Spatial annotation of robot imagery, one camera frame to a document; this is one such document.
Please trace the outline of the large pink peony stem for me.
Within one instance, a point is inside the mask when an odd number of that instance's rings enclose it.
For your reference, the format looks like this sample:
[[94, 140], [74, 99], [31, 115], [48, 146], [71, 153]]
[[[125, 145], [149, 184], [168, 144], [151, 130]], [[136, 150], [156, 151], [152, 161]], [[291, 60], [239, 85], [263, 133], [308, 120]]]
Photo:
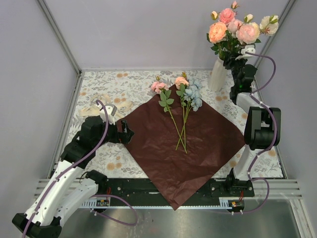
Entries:
[[247, 59], [251, 57], [249, 53], [256, 53], [255, 42], [257, 41], [260, 30], [256, 23], [243, 24], [240, 20], [234, 20], [228, 25], [228, 31], [239, 42], [240, 54], [236, 59]]

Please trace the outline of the orange peach rose stem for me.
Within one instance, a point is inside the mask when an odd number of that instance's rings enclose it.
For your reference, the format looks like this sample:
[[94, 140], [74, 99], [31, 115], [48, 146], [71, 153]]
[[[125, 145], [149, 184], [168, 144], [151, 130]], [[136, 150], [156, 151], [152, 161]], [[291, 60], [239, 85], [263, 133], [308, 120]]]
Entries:
[[222, 42], [226, 39], [227, 27], [226, 24], [221, 22], [218, 18], [218, 13], [212, 11], [211, 19], [214, 20], [214, 23], [210, 26], [209, 32], [207, 33], [207, 40], [213, 44], [211, 49], [215, 51], [215, 54], [218, 55], [221, 60], [223, 60]]

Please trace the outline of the cream rose stem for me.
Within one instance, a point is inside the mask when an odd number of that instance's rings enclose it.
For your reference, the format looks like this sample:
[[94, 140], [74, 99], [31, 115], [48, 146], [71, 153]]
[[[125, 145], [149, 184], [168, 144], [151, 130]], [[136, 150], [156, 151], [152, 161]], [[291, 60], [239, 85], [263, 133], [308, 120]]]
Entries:
[[271, 15], [265, 16], [262, 18], [260, 24], [252, 22], [254, 16], [252, 14], [248, 14], [244, 17], [243, 25], [244, 29], [241, 29], [243, 33], [243, 44], [249, 45], [253, 43], [259, 43], [258, 39], [261, 34], [266, 36], [273, 36], [279, 27], [279, 16]]

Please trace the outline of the small pink rose stem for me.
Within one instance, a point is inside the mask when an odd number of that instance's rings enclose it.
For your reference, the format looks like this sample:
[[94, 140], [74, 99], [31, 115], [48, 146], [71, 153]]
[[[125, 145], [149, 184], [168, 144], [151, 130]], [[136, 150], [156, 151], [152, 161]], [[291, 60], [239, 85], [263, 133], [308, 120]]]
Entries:
[[187, 150], [185, 148], [185, 143], [183, 142], [183, 139], [181, 138], [181, 134], [179, 132], [178, 126], [176, 124], [176, 121], [174, 119], [173, 113], [171, 111], [171, 106], [174, 103], [174, 99], [172, 99], [170, 97], [171, 90], [169, 89], [169, 87], [168, 87], [168, 85], [166, 83], [161, 82], [160, 76], [156, 76], [155, 77], [155, 81], [151, 85], [151, 90], [159, 95], [160, 100], [159, 100], [158, 103], [163, 108], [163, 111], [165, 113], [169, 113], [170, 118], [173, 121], [173, 124], [174, 124], [174, 126], [176, 128], [176, 131], [177, 131], [177, 134], [178, 134], [178, 137], [179, 137], [179, 142], [178, 143], [182, 144], [185, 153], [187, 153]]

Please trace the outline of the blue hydrangea stem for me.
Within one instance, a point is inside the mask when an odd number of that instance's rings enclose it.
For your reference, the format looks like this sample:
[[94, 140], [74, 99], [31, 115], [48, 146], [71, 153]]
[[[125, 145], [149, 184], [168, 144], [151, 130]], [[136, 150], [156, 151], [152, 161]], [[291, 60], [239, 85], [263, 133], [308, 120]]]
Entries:
[[[188, 80], [188, 82], [189, 82], [189, 85], [185, 89], [185, 96], [184, 96], [185, 103], [187, 104], [185, 108], [186, 122], [187, 122], [190, 111], [196, 112], [203, 104], [202, 96], [200, 94], [200, 89], [202, 87], [201, 83], [195, 79]], [[175, 150], [178, 149], [179, 144], [180, 143], [177, 143]]]

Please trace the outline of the red wrapping paper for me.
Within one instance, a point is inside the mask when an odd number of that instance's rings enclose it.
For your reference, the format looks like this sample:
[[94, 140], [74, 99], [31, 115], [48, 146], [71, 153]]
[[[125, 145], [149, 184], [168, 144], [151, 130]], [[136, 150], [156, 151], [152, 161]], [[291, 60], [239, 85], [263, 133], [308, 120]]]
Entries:
[[125, 117], [126, 149], [173, 209], [183, 205], [244, 146], [240, 129], [207, 103], [182, 117], [179, 97], [164, 112], [155, 95]]

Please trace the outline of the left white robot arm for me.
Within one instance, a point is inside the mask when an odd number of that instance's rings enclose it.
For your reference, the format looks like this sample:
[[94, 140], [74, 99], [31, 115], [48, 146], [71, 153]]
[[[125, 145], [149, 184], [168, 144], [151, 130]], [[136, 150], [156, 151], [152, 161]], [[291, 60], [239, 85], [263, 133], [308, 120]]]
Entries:
[[95, 157], [96, 150], [107, 142], [128, 144], [134, 132], [127, 121], [120, 121], [122, 130], [115, 123], [103, 121], [100, 116], [88, 117], [81, 129], [64, 148], [61, 159], [50, 181], [25, 213], [17, 213], [12, 223], [24, 238], [57, 238], [62, 227], [73, 213], [88, 199], [107, 192], [107, 177], [92, 170], [85, 174], [82, 184], [66, 194], [74, 180], [84, 172]]

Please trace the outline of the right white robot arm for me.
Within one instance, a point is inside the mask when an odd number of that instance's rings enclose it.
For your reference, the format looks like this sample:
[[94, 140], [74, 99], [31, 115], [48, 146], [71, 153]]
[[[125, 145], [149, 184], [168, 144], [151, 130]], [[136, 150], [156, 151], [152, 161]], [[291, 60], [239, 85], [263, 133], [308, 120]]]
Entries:
[[251, 171], [259, 155], [269, 151], [280, 141], [281, 110], [269, 107], [255, 97], [251, 85], [257, 68], [247, 63], [253, 53], [230, 53], [224, 67], [231, 71], [234, 85], [231, 101], [247, 113], [244, 131], [245, 149], [238, 164], [231, 169], [222, 190], [229, 196], [254, 196]]

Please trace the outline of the white ribbed vase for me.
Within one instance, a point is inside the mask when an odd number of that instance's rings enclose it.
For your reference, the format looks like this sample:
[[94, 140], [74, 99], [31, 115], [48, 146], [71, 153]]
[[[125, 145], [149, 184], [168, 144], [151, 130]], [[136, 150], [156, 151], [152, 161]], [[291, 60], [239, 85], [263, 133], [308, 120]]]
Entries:
[[224, 85], [227, 69], [223, 66], [224, 61], [218, 58], [213, 66], [210, 79], [208, 80], [208, 87], [212, 91], [220, 91]]

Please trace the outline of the left aluminium frame post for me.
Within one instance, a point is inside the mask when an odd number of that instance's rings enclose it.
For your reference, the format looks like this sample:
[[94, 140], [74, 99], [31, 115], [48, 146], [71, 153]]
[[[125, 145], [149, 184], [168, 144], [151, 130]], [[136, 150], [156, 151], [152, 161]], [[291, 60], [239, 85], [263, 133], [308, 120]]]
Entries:
[[56, 39], [58, 43], [60, 44], [65, 56], [67, 57], [69, 63], [71, 64], [72, 68], [76, 72], [77, 75], [80, 75], [82, 70], [77, 63], [73, 53], [70, 50], [69, 45], [67, 44], [51, 10], [49, 9], [48, 4], [46, 3], [45, 0], [36, 0], [37, 4], [39, 5], [42, 13], [44, 14], [46, 20], [48, 21], [48, 24], [50, 28], [52, 29], [54, 35], [56, 36]]

